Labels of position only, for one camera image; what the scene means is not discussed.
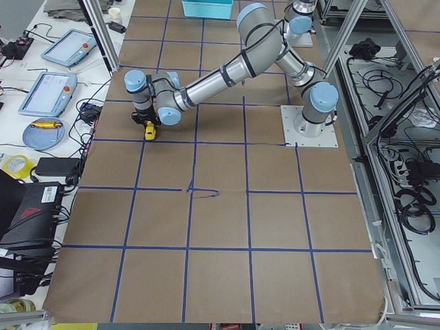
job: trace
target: white label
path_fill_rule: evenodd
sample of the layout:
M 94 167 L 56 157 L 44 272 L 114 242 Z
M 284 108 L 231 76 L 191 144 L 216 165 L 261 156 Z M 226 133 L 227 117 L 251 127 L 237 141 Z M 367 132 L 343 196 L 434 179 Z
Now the white label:
M 43 197 L 41 198 L 41 203 L 52 203 L 55 201 L 56 187 L 46 187 L 44 188 Z

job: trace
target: robotic arm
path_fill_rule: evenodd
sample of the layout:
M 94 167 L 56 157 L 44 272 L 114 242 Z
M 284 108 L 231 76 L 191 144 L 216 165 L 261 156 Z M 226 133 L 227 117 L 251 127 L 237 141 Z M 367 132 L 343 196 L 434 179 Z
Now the robotic arm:
M 246 78 L 262 74 L 273 63 L 284 70 L 305 99 L 306 106 L 300 120 L 302 128 L 298 127 L 298 132 L 317 136 L 338 101 L 338 92 L 335 87 L 322 82 L 314 67 L 290 49 L 279 23 L 274 23 L 268 9 L 261 3 L 245 7 L 236 24 L 246 48 L 228 63 L 184 87 L 180 87 L 175 72 L 156 75 L 145 75 L 140 70 L 127 72 L 124 77 L 126 89 L 136 110 L 132 118 L 146 127 L 145 138 L 153 140 L 154 127 L 177 124 L 182 111 L 232 88 Z M 157 113 L 153 107 L 154 98 Z

